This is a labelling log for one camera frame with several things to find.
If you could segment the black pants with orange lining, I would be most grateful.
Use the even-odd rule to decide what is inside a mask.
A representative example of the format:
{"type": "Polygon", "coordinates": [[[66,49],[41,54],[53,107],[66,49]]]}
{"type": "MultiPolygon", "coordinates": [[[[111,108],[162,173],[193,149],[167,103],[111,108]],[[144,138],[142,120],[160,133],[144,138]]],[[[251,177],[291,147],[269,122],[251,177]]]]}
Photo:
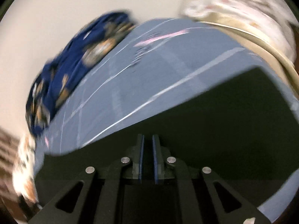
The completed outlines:
{"type": "Polygon", "coordinates": [[[298,121],[260,69],[65,156],[46,156],[36,178],[44,207],[64,186],[63,164],[92,150],[125,152],[144,136],[141,180],[120,182],[113,223],[183,223],[177,186],[156,184],[152,137],[189,168],[209,167],[270,223],[298,223],[298,121]]]}

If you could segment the white floral pillow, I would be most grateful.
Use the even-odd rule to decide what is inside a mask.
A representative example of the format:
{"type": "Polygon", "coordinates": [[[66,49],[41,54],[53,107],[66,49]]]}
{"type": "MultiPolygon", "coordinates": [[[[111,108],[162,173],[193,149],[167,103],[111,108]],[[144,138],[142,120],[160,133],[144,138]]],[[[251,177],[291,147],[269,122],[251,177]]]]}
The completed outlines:
{"type": "Polygon", "coordinates": [[[18,196],[31,203],[38,203],[34,182],[36,143],[31,134],[25,134],[19,141],[12,171],[12,183],[18,196]]]}

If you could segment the blue checked bed sheet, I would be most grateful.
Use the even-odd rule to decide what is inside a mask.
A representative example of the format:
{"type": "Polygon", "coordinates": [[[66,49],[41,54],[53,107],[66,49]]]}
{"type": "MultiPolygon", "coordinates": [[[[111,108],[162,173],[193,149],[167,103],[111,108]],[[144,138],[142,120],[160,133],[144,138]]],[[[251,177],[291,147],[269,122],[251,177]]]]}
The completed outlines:
{"type": "Polygon", "coordinates": [[[37,191],[46,156],[88,147],[252,69],[274,82],[298,121],[298,86],[218,28],[186,19],[142,24],[86,75],[38,139],[37,191]]]}

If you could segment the blue dog print blanket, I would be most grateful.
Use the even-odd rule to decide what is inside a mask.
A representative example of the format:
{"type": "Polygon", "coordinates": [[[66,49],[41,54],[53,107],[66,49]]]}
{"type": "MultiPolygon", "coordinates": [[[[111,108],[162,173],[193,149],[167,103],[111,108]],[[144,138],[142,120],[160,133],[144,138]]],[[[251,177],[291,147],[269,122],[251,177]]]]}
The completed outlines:
{"type": "Polygon", "coordinates": [[[49,126],[85,75],[135,27],[125,11],[101,15],[86,24],[65,48],[49,60],[28,94],[25,118],[37,138],[49,126]]]}

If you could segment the white floral quilt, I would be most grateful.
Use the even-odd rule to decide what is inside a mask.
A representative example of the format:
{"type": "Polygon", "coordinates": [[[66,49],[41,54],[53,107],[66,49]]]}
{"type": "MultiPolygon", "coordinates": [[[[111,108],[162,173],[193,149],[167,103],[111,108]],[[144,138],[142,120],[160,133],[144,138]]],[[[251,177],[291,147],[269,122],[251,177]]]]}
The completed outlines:
{"type": "Polygon", "coordinates": [[[264,59],[285,83],[298,86],[298,17],[287,0],[186,0],[182,14],[216,26],[264,59]]]}

